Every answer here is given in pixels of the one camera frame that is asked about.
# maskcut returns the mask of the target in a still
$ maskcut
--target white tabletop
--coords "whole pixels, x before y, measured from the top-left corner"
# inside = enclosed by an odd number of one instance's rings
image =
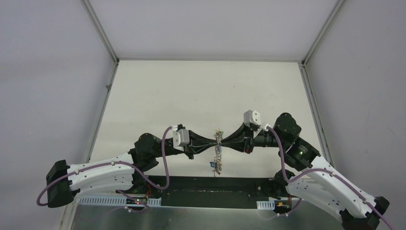
[[[168,126],[180,123],[207,138],[215,129],[226,137],[240,127],[247,110],[260,112],[263,125],[289,112],[302,127],[300,136],[320,150],[297,63],[120,61],[90,161],[127,152],[146,132],[162,138]],[[221,177],[272,177],[281,168],[276,148],[222,151]],[[214,148],[194,160],[184,154],[167,157],[169,173],[213,176],[213,158]],[[157,160],[146,174],[165,175],[162,158]]]

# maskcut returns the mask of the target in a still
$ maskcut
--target chain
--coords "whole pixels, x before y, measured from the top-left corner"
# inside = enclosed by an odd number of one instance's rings
[[[223,140],[223,131],[220,129],[215,130],[214,138],[217,141],[217,145],[214,147],[215,157],[214,157],[214,169],[213,172],[220,174],[221,172],[221,141]]]

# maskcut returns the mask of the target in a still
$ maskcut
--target white vent grille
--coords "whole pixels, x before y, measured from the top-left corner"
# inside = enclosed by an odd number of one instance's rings
[[[80,199],[81,205],[100,205],[100,206],[129,206],[129,207],[143,207],[143,205],[127,204],[125,196],[118,195],[86,195]],[[150,207],[161,206],[161,198],[148,199],[147,204]]]
[[[273,200],[270,200],[270,201],[257,201],[257,209],[274,210],[275,209],[275,202]]]

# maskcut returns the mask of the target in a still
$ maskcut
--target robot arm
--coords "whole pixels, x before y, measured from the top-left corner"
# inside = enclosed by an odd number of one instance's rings
[[[268,125],[265,128],[260,125],[259,113],[247,111],[244,114],[244,123],[237,131],[224,138],[221,146],[248,154],[254,147],[280,147],[283,155],[281,151],[279,155],[284,163],[299,172],[308,173],[306,175],[314,180],[314,182],[302,180],[301,175],[294,176],[293,173],[289,173],[293,176],[288,179],[288,183],[285,181],[278,183],[281,190],[325,210],[342,222],[346,230],[362,229],[365,226],[376,229],[379,216],[371,206],[383,214],[389,206],[386,199],[373,197],[360,190],[334,169],[313,146],[299,137],[301,128],[290,114],[281,114],[272,132],[267,129]],[[49,187],[48,207],[60,207],[72,202],[74,197],[87,194],[142,188],[147,182],[141,173],[158,164],[156,157],[162,156],[162,148],[166,156],[184,153],[189,159],[193,159],[195,154],[218,145],[217,140],[186,130],[183,125],[173,126],[172,132],[173,138],[163,140],[145,133],[135,143],[134,149],[104,161],[72,165],[67,165],[65,160],[56,162],[46,177],[47,185],[62,176],[65,178]]]

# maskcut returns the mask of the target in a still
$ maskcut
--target gray floor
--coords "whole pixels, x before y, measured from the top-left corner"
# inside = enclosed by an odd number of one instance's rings
[[[72,230],[342,230],[329,214],[307,202],[288,218],[269,220],[271,210],[155,207],[145,214],[124,209],[98,218],[114,207],[79,205]]]

